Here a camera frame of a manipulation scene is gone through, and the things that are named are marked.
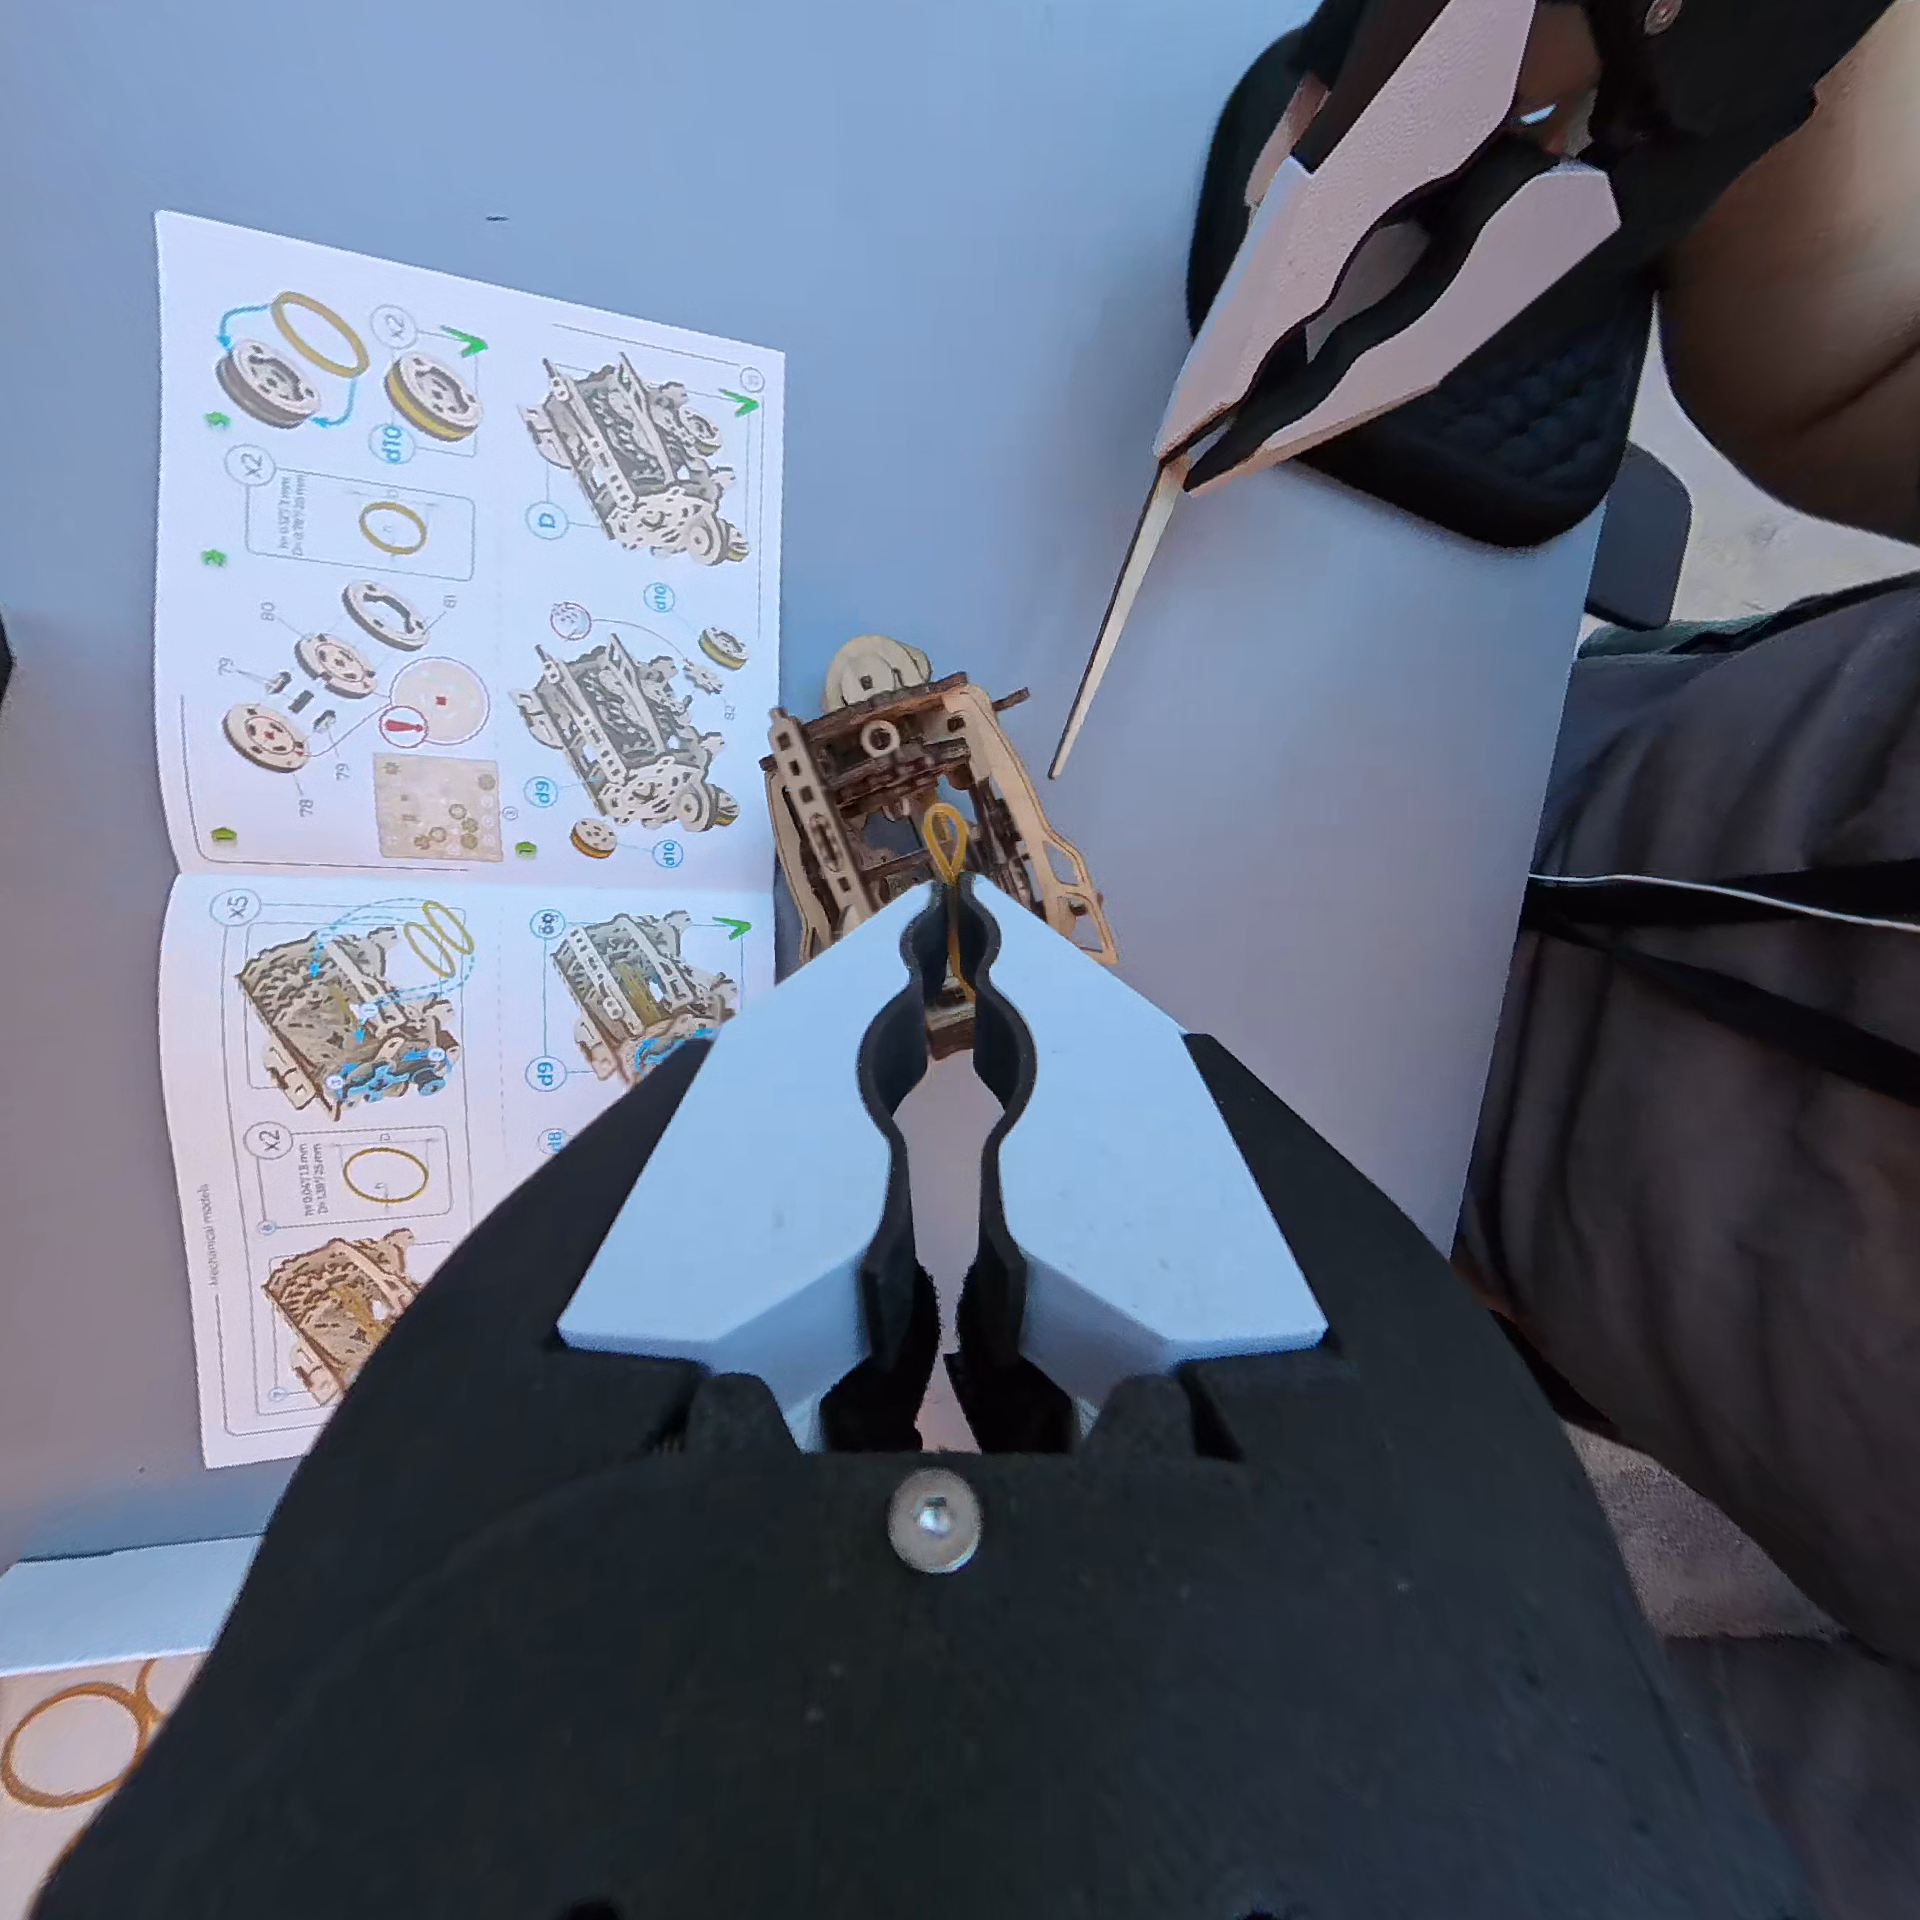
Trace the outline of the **person's right forearm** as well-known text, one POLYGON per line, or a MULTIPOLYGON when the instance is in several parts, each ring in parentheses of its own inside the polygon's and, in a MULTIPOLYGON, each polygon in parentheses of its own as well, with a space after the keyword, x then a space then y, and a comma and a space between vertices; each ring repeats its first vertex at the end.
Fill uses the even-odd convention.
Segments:
POLYGON ((1662 333, 1676 399, 1749 482, 1917 541, 1915 3, 1669 254, 1662 333))

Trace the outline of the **wooden model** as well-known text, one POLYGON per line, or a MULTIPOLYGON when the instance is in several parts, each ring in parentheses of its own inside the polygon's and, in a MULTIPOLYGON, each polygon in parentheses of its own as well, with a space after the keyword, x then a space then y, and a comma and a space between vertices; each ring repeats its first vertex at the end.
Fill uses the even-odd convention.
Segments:
MULTIPOLYGON (((1085 860, 1049 822, 1001 733, 998 703, 965 676, 874 685, 862 702, 800 723, 773 711, 761 763, 781 870, 803 914, 803 965, 912 890, 940 880, 922 842, 931 802, 970 828, 966 874, 1044 918, 1105 970, 1114 931, 1085 860)), ((977 1002, 945 974, 925 1002, 928 1058, 974 1053, 977 1002)))

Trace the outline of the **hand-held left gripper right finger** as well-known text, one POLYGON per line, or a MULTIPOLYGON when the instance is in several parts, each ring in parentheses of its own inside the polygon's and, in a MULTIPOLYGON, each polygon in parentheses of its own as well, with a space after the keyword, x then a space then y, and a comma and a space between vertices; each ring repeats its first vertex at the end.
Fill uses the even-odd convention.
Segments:
POLYGON ((1115 1382, 1328 1332, 1185 1030, 998 887, 955 891, 1003 1107, 949 1373, 982 1448, 1073 1448, 1115 1382))

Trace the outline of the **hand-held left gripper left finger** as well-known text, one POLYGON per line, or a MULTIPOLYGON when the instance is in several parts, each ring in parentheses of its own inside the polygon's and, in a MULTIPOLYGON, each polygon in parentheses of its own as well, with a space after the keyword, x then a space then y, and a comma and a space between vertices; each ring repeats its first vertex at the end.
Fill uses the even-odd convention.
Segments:
POLYGON ((827 1394, 914 1317, 897 1111, 945 963, 928 883, 723 1027, 561 1314, 572 1348, 754 1375, 825 1447, 827 1394))

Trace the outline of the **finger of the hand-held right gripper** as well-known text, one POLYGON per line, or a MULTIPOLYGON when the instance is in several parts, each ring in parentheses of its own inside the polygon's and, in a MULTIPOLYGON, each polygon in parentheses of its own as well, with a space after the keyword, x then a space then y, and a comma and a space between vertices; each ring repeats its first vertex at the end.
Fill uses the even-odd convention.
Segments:
POLYGON ((1245 235, 1168 399, 1173 460, 1234 410, 1265 359, 1336 295, 1381 220, 1451 179, 1504 123, 1532 3, 1371 3, 1332 83, 1301 86, 1250 187, 1245 235))
POLYGON ((1310 325, 1322 341, 1306 364, 1259 381, 1185 490, 1299 456, 1427 395, 1616 228, 1613 187, 1592 164, 1475 164, 1408 269, 1366 306, 1338 296, 1338 323, 1310 325))

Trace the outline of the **instruction sheet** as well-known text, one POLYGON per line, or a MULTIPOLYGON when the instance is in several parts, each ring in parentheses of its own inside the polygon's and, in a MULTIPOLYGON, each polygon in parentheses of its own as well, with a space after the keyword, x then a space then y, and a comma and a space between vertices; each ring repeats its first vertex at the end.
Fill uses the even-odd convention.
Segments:
POLYGON ((164 211, 161 934, 198 1431, 774 976, 781 354, 164 211))

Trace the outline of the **thin wooden stick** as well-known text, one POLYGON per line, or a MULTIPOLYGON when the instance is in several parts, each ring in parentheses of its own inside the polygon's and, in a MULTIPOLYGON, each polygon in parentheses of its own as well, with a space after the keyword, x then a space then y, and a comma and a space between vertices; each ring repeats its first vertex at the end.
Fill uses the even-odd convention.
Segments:
POLYGON ((1185 499, 1185 480, 1190 464, 1193 456, 1188 453, 1173 454, 1163 464, 1158 464, 1157 482, 1147 500, 1144 502, 1137 531, 1131 534, 1131 541, 1128 544, 1128 554, 1121 565, 1121 575, 1110 590, 1109 606, 1099 622, 1096 647, 1088 655, 1077 693, 1073 695, 1073 706, 1062 723, 1059 746, 1046 765, 1046 780, 1061 780, 1061 774, 1065 773, 1068 758, 1088 720, 1099 683, 1105 680, 1109 664, 1114 662, 1114 653, 1118 652, 1121 635, 1137 606, 1139 592, 1146 583, 1146 574, 1161 546, 1161 540, 1180 500, 1185 499))

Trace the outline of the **person's grey trousers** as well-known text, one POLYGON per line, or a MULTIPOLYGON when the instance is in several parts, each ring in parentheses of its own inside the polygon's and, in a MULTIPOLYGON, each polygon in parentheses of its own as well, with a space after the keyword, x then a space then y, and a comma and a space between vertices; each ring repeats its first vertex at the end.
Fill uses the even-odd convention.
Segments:
MULTIPOLYGON (((1915 578, 1576 662, 1533 869, 1740 885, 1915 858, 1915 578)), ((1810 1599, 1915 1664, 1915 1107, 1596 944, 1915 1048, 1915 934, 1521 934, 1461 1243, 1524 1342, 1810 1599)))

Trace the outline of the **yellow rubber band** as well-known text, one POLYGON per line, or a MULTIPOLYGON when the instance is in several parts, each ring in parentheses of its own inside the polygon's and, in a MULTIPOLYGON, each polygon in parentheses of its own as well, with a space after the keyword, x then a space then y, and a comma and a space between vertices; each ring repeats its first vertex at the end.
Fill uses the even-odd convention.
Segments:
POLYGON ((957 922, 957 906, 961 891, 957 883, 966 874, 966 858, 970 858, 970 822, 966 819, 949 802, 931 802, 922 816, 922 842, 928 851, 931 867, 934 878, 945 887, 945 906, 947 906, 947 974, 961 994, 966 1002, 977 999, 977 989, 970 986, 965 974, 965 957, 961 944, 961 922, 957 922))

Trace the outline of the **large orange rubber band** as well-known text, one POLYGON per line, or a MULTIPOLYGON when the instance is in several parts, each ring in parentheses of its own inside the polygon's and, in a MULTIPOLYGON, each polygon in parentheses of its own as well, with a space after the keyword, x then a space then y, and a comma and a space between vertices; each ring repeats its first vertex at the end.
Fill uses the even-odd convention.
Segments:
POLYGON ((93 1677, 43 1694, 4 1732, 4 1797, 40 1813, 91 1807, 123 1786, 153 1732, 128 1684, 93 1677))

